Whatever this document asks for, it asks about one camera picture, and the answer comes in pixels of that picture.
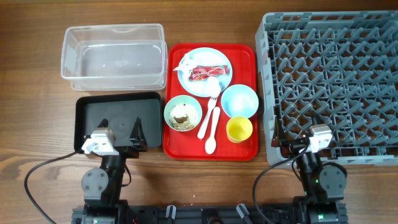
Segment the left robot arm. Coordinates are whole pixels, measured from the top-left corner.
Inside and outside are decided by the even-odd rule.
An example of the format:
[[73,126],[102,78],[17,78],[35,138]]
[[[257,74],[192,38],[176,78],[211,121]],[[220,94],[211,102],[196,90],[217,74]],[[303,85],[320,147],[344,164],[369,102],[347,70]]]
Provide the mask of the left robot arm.
[[85,205],[76,223],[139,223],[127,200],[120,199],[120,194],[125,186],[124,173],[129,172],[126,160],[138,158],[140,152],[147,150],[140,118],[134,123],[129,141],[132,146],[116,147],[116,137],[106,118],[86,137],[81,149],[85,154],[100,156],[101,165],[89,170],[81,180]]

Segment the white plastic spoon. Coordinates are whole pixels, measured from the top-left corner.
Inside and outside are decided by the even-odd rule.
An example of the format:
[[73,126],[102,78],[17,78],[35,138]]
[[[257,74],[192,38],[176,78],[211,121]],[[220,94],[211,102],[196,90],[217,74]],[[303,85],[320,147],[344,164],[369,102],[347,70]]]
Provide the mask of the white plastic spoon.
[[215,133],[220,118],[220,114],[221,114],[221,109],[219,107],[215,107],[213,109],[210,136],[205,143],[205,152],[207,154],[213,154],[216,149]]

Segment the red snack wrapper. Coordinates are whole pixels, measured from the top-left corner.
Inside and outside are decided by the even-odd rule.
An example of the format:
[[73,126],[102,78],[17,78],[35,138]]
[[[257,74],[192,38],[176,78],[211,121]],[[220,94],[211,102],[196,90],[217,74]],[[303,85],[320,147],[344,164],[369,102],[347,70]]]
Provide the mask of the red snack wrapper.
[[209,77],[227,75],[228,73],[229,73],[229,67],[227,65],[212,65],[212,66],[199,65],[190,70],[190,76],[188,80],[191,82],[196,82],[196,81],[206,80]]

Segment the white napkin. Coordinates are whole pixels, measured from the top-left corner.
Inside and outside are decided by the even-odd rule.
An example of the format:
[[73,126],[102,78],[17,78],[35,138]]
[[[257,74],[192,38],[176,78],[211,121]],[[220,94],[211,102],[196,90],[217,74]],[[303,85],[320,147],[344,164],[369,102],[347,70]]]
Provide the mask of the white napkin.
[[184,75],[188,75],[190,71],[199,66],[198,62],[190,58],[190,54],[186,53],[179,65],[173,69],[173,71],[181,71]]

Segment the light blue plate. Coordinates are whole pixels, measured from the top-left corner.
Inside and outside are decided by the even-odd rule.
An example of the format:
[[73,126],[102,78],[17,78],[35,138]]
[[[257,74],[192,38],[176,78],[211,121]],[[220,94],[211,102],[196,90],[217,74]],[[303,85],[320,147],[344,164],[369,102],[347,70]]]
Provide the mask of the light blue plate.
[[181,86],[190,94],[198,97],[218,97],[232,81],[233,67],[225,54],[219,50],[200,47],[189,52],[190,58],[196,60],[199,65],[227,65],[229,73],[227,75],[219,75],[217,77],[209,77],[206,80],[191,82],[188,80],[190,73],[184,75],[181,71],[176,71]]

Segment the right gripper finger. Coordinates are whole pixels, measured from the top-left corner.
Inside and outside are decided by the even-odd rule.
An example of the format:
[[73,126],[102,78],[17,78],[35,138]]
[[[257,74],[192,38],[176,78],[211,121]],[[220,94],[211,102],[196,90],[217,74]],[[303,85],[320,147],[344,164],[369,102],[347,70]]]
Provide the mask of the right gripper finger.
[[312,125],[320,125],[320,124],[325,124],[325,122],[322,120],[322,118],[317,114],[315,110],[312,110]]
[[275,117],[275,128],[273,135],[273,146],[281,146],[281,144],[285,141],[285,133],[283,130],[283,126],[280,123],[279,116]]

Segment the white plastic fork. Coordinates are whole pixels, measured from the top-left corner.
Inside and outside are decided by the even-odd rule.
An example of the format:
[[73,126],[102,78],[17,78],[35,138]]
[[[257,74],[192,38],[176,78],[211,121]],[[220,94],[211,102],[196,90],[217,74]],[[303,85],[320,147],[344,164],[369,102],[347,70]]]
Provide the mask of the white plastic fork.
[[202,124],[201,124],[201,126],[199,128],[198,134],[197,134],[197,138],[198,139],[203,139],[205,137],[206,129],[208,127],[209,118],[210,118],[212,110],[216,106],[217,99],[218,99],[217,97],[211,97],[209,99],[208,110],[206,112],[206,115],[205,115],[205,117],[203,119],[203,122],[202,122]]

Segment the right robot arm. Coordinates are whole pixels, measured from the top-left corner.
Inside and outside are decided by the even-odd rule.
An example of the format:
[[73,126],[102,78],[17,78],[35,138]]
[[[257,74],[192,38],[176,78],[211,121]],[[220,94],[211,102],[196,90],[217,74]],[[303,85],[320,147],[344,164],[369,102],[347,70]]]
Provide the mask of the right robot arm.
[[273,139],[290,163],[297,166],[305,194],[293,199],[291,223],[348,223],[346,205],[340,202],[348,173],[335,162],[322,162],[319,156],[332,137],[331,128],[314,111],[309,133],[300,139],[289,140],[280,116],[275,119]]

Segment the rice and food scraps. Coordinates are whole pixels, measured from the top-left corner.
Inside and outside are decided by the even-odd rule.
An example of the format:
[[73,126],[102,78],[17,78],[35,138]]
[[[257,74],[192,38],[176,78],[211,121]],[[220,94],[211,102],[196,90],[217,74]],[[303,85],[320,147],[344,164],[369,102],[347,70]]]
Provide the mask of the rice and food scraps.
[[169,112],[169,121],[178,131],[189,131],[198,123],[196,109],[188,103],[175,105]]

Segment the green bowl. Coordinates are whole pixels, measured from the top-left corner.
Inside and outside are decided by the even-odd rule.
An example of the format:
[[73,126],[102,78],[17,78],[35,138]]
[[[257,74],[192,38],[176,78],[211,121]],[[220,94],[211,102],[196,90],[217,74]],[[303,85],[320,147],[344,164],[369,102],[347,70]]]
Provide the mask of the green bowl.
[[164,119],[165,119],[165,122],[167,123],[167,125],[170,128],[172,128],[173,130],[176,130],[172,127],[172,125],[169,121],[169,112],[175,105],[180,104],[180,103],[188,103],[196,109],[197,114],[198,114],[198,123],[195,127],[197,127],[202,118],[202,114],[203,114],[202,108],[201,108],[201,105],[199,104],[199,102],[194,97],[188,96],[188,95],[178,95],[178,96],[173,97],[171,100],[169,100],[167,102],[165,109],[164,109]]

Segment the yellow plastic cup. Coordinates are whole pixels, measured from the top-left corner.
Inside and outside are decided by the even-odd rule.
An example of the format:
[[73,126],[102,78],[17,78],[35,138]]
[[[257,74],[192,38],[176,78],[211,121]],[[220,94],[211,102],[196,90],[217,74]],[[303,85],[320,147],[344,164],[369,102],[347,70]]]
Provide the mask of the yellow plastic cup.
[[227,122],[227,137],[233,143],[241,143],[247,140],[252,132],[252,122],[243,116],[233,117]]

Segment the light blue bowl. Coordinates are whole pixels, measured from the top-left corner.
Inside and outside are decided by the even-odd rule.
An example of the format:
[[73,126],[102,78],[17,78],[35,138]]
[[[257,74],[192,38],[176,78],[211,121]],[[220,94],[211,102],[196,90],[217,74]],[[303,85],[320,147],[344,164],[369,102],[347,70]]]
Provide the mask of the light blue bowl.
[[259,98],[249,86],[231,85],[225,89],[221,96],[221,107],[230,118],[236,116],[251,118],[257,113]]

